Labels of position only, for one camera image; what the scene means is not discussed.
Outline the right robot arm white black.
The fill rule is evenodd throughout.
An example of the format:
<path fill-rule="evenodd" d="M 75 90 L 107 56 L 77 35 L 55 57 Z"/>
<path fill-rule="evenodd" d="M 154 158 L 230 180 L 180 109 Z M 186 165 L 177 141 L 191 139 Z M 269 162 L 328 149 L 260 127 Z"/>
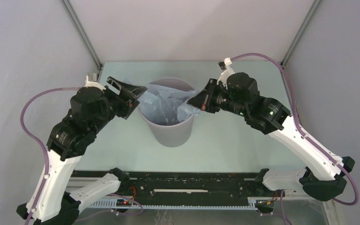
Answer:
<path fill-rule="evenodd" d="M 246 73 L 230 75 L 226 82 L 210 79 L 187 103 L 207 113 L 223 110 L 242 116 L 251 128 L 276 139 L 305 163 L 305 168 L 296 171 L 262 169 L 254 182 L 258 195 L 298 190 L 326 202 L 343 193 L 345 174 L 351 172 L 355 161 L 312 144 L 298 131 L 290 110 L 274 98 L 261 96 L 257 81 Z"/>

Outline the light blue plastic trash bag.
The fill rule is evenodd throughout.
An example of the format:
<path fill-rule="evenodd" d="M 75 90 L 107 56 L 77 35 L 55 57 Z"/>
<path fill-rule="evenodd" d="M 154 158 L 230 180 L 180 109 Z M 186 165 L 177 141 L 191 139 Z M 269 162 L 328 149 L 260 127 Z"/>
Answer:
<path fill-rule="evenodd" d="M 141 114 L 161 126 L 172 126 L 184 122 L 201 110 L 187 104 L 198 94 L 193 88 L 168 87 L 161 84 L 146 84 L 147 91 L 139 98 Z"/>

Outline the grey cylindrical trash bin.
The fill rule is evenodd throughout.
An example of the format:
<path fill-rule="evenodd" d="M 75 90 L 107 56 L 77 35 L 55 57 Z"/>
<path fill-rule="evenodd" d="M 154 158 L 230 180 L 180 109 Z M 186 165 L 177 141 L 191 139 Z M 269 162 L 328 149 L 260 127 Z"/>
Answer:
<path fill-rule="evenodd" d="M 161 145 L 179 147 L 188 141 L 200 110 L 187 101 L 196 94 L 197 90 L 179 78 L 166 77 L 147 84 L 138 112 Z"/>

